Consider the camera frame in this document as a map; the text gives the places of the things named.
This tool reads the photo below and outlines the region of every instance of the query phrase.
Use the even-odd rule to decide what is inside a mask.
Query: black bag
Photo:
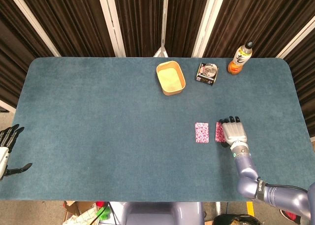
[[[221,214],[215,217],[212,225],[230,225],[233,221],[247,222],[249,225],[262,225],[257,218],[249,214]]]

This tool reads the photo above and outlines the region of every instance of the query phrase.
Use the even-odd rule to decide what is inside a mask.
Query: red shoe
[[[296,214],[284,211],[284,210],[279,210],[281,215],[284,216],[286,219],[290,220],[291,222],[294,222],[295,224],[301,224],[301,216],[298,216]]]

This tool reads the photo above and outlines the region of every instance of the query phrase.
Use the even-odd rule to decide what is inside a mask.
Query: floor
[[[12,124],[12,113],[0,113],[0,130]],[[293,223],[283,218],[278,209],[271,206],[254,203],[255,216],[264,225],[292,225]],[[207,213],[205,221],[213,220],[216,216],[215,203],[205,202],[204,209]],[[221,213],[226,212],[226,202],[221,203]],[[245,202],[229,202],[228,213],[245,214]],[[0,201],[0,218],[6,225],[61,225],[64,218],[62,201]]]

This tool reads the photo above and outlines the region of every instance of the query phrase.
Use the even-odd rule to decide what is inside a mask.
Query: black curtain
[[[204,57],[233,57],[247,40],[253,57],[275,57],[315,14],[315,0],[223,0]]]
[[[170,57],[191,57],[207,0],[168,0],[165,49]]]
[[[163,0],[115,0],[127,57],[152,57],[161,46]]]
[[[24,1],[62,56],[115,56],[99,0]]]
[[[0,99],[16,107],[29,65],[52,53],[13,0],[0,4]]]
[[[286,57],[310,137],[315,136],[315,30]]]

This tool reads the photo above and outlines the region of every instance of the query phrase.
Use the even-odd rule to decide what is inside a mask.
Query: bottle
[[[249,41],[245,45],[239,47],[234,55],[233,61],[228,65],[227,71],[232,75],[240,73],[243,65],[252,56],[252,42]]]

